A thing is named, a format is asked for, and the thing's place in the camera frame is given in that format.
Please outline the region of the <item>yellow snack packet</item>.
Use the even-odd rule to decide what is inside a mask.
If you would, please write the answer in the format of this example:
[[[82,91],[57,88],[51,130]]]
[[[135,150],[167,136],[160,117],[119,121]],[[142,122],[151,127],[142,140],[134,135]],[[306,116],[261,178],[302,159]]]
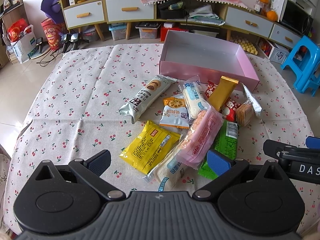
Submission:
[[[126,163],[148,174],[167,156],[180,135],[147,121],[142,132],[119,155]]]

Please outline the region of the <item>gold wrapper bar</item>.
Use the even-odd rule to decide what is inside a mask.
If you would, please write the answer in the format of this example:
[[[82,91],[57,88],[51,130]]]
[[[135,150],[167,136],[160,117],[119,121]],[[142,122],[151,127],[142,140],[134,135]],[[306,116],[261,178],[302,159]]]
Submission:
[[[219,112],[238,84],[239,80],[237,79],[221,76],[220,82],[208,98],[208,102]]]

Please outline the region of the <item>silver white small packet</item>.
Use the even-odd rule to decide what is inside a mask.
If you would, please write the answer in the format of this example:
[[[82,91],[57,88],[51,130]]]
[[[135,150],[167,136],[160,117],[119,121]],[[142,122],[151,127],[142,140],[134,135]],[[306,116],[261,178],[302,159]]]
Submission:
[[[257,118],[260,118],[263,108],[261,107],[261,105],[257,101],[257,99],[253,96],[253,94],[250,92],[250,90],[243,83],[242,83],[242,87],[244,90],[244,94],[246,95],[246,98],[250,101],[250,103],[253,107],[253,110],[255,112],[255,116]]]

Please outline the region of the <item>clear storage bin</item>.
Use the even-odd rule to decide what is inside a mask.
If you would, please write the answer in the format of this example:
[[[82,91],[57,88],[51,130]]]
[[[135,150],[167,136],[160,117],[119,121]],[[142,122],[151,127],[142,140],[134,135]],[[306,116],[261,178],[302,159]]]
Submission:
[[[136,29],[139,30],[140,39],[156,39],[160,25],[158,22],[139,22]]]

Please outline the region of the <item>clear cracker stack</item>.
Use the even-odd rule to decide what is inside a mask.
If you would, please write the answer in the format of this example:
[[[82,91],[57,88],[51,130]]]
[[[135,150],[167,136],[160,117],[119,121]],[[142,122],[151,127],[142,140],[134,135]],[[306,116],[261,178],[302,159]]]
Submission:
[[[236,122],[241,127],[247,126],[253,117],[254,110],[251,103],[243,103],[236,109]]]

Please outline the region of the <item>white bread pack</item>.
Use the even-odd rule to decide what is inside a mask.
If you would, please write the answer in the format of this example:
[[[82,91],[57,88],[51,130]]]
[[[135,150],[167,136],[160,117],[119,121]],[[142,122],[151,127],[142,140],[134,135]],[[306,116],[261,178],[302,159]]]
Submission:
[[[178,147],[174,147],[166,157],[147,175],[141,178],[144,191],[178,191],[189,166],[177,160]]]
[[[198,75],[179,84],[179,89],[191,119],[196,119],[200,111],[210,109],[211,106],[206,100]]]

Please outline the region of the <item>green snack packet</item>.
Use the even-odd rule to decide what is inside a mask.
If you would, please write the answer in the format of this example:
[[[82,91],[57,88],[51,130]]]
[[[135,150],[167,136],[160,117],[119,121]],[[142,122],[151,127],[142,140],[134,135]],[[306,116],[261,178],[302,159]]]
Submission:
[[[235,122],[225,120],[210,149],[216,150],[227,158],[234,160],[236,158],[237,145],[238,125]],[[198,170],[198,175],[210,180],[214,180],[219,176],[209,167],[206,157]]]

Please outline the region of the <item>orange white snack packet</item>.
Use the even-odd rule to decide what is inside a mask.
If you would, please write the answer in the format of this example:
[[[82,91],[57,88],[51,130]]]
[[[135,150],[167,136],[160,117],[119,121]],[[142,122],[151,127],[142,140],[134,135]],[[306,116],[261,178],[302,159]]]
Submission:
[[[173,95],[163,99],[163,113],[160,126],[175,127],[181,129],[189,128],[189,117],[183,94]]]

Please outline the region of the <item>wooden tv cabinet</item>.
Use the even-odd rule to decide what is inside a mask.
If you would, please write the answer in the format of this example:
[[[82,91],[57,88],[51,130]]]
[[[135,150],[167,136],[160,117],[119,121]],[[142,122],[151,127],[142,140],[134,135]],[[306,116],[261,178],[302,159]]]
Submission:
[[[223,28],[227,39],[233,31],[253,34],[286,48],[293,48],[301,35],[279,22],[267,19],[266,14],[230,4],[197,0],[167,0],[144,5],[141,0],[60,0],[67,28],[81,29],[93,25],[101,35],[101,23],[178,22],[184,29],[202,25]]]

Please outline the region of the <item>silver cookie snack pack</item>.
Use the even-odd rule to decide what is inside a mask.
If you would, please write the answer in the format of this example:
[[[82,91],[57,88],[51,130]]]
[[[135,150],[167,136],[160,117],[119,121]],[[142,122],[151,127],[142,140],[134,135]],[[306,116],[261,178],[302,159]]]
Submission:
[[[131,123],[136,123],[153,102],[176,81],[173,77],[156,75],[132,99],[122,105],[118,113],[131,116]]]

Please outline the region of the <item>purple hat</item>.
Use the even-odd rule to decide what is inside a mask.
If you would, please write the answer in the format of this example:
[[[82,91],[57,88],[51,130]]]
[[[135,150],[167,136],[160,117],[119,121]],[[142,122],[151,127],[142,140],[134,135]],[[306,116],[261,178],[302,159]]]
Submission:
[[[41,10],[56,24],[60,24],[65,21],[60,0],[42,0]]]

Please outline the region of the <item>blue plastic stool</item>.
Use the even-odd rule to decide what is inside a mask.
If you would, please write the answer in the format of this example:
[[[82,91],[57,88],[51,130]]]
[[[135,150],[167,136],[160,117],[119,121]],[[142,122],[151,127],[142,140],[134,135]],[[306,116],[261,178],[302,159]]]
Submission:
[[[307,89],[311,89],[311,95],[315,96],[319,89],[319,76],[315,75],[319,68],[319,46],[307,36],[303,36],[281,65],[281,69],[286,67],[296,75],[293,84],[295,90],[303,94]]]

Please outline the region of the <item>red snack packet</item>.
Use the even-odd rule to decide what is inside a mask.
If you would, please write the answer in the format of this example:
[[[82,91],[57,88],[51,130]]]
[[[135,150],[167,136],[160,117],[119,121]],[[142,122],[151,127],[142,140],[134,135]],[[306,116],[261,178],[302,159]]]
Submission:
[[[207,89],[205,91],[206,97],[209,98],[216,88],[217,88],[217,84],[213,83],[212,81],[208,81]]]
[[[236,110],[241,106],[232,98],[228,98],[224,106],[221,108],[221,114],[227,121],[236,122]]]

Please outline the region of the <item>pink wafer snack pack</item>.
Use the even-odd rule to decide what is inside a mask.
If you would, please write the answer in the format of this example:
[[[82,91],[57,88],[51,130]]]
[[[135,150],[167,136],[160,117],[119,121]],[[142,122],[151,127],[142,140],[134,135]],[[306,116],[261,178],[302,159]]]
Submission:
[[[222,115],[211,106],[200,111],[187,135],[177,146],[177,161],[198,169],[223,122]]]

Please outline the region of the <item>cherry print tablecloth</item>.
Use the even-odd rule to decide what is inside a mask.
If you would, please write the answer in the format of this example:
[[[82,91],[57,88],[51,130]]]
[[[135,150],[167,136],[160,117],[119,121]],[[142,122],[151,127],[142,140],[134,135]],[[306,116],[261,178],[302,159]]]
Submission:
[[[21,232],[14,201],[37,165],[46,159],[66,165],[107,149],[112,161],[104,180],[126,193],[158,189],[158,183],[147,183],[120,154],[147,121],[159,123],[163,100],[179,93],[178,84],[171,85],[136,123],[118,109],[158,74],[162,48],[161,44],[120,44],[63,55],[29,109],[8,168],[3,213],[5,224],[14,233]],[[237,155],[262,164],[265,140],[304,147],[313,122],[270,62],[257,56],[249,61],[260,79],[254,96],[263,111],[260,118],[239,128]]]

